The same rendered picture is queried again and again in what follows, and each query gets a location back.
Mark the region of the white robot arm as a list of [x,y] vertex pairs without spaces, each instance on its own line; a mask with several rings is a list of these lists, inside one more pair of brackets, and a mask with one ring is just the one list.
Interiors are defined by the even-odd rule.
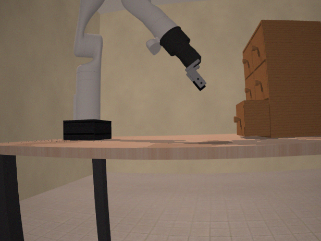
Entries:
[[[101,120],[101,60],[103,38],[84,33],[85,28],[104,0],[80,0],[79,17],[74,42],[76,57],[93,58],[77,67],[76,94],[73,95],[73,120]],[[167,16],[151,0],[121,0],[124,8],[151,31],[152,25]]]

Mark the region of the brown wooden chest of drawers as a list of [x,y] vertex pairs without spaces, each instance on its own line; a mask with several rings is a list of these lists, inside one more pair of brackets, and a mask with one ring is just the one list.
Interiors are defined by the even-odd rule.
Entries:
[[321,136],[321,22],[261,20],[266,61],[270,136]]

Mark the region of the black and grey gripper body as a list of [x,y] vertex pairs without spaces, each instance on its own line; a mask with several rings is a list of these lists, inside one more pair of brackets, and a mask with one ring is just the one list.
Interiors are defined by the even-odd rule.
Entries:
[[152,25],[151,33],[154,39],[148,40],[146,46],[153,55],[163,47],[170,56],[176,55],[186,68],[197,59],[200,60],[197,65],[201,63],[200,54],[189,44],[189,37],[169,17],[158,19]]

